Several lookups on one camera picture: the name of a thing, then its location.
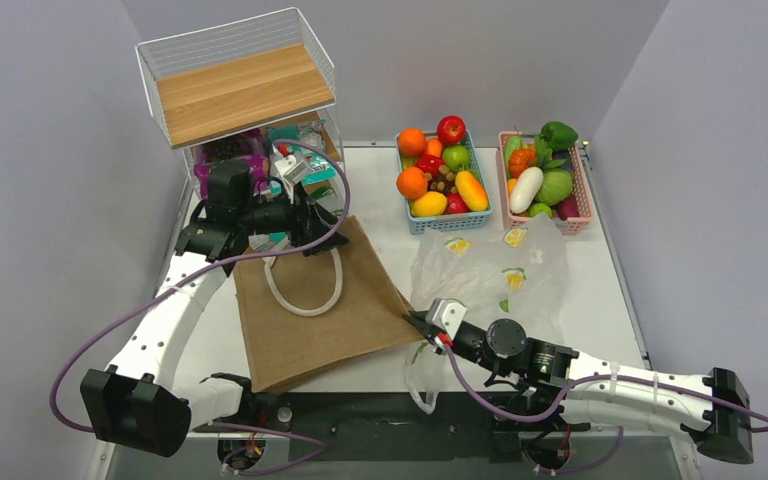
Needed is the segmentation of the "teal snack packet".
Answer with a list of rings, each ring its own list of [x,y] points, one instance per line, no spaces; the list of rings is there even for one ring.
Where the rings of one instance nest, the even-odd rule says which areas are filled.
[[[327,147],[326,124],[326,120],[319,119],[303,121],[301,123],[283,127],[267,127],[266,133],[271,147],[271,154],[272,146],[275,145],[274,142],[278,140],[298,141],[325,152]],[[285,145],[292,151],[302,154],[312,169],[312,172],[301,182],[302,185],[306,186],[320,181],[328,181],[334,177],[334,168],[328,163],[324,155],[312,152],[306,147]]]

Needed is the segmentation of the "clear plastic lemon-print bag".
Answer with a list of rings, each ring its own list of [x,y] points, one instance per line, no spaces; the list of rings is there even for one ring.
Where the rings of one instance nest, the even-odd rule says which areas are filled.
[[[564,237],[544,215],[506,231],[430,230],[411,266],[410,304],[426,310],[436,298],[456,300],[479,328],[510,318],[528,336],[562,344],[568,274]]]

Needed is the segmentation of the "brown jute tote bag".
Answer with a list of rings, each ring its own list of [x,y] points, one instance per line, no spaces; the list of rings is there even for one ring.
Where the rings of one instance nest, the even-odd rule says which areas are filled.
[[[250,378],[281,393],[355,358],[419,340],[411,306],[393,285],[356,217],[335,253],[282,255],[233,270]]]

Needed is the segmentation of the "purple snack packet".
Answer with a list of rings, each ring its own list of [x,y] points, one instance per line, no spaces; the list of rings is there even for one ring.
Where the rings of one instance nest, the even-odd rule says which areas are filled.
[[[242,162],[256,182],[264,180],[270,173],[268,142],[260,129],[252,129],[228,137],[213,140],[191,149],[195,165],[193,174],[199,181],[202,199],[208,196],[207,178],[211,166],[224,161]]]

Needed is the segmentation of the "yellow orange mango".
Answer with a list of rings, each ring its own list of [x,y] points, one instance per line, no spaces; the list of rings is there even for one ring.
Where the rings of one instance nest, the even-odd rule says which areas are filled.
[[[456,174],[455,187],[472,212],[482,212],[489,208],[489,198],[483,184],[470,171]]]

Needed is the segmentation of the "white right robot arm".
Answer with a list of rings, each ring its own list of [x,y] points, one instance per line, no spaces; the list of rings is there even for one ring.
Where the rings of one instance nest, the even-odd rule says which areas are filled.
[[[661,373],[603,360],[526,334],[500,318],[481,328],[466,321],[465,306],[437,299],[404,320],[437,354],[487,370],[491,384],[526,395],[518,408],[495,404],[463,374],[464,390],[498,420],[554,425],[613,425],[646,429],[695,446],[710,459],[731,464],[754,460],[750,398],[737,374],[714,367],[703,375]]]

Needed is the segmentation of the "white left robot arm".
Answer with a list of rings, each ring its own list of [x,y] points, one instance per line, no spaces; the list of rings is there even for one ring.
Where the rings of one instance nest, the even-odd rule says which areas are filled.
[[[157,303],[108,366],[88,370],[81,382],[98,439],[170,457],[191,430],[214,420],[235,430],[255,423],[259,405],[246,377],[214,373],[190,386],[172,384],[205,307],[248,249],[250,236],[283,232],[293,247],[309,245],[311,254],[346,244],[336,230],[339,219],[302,186],[310,171],[300,154],[274,161],[269,179],[281,190],[267,199],[259,196],[247,164],[210,166],[207,194],[178,235]]]

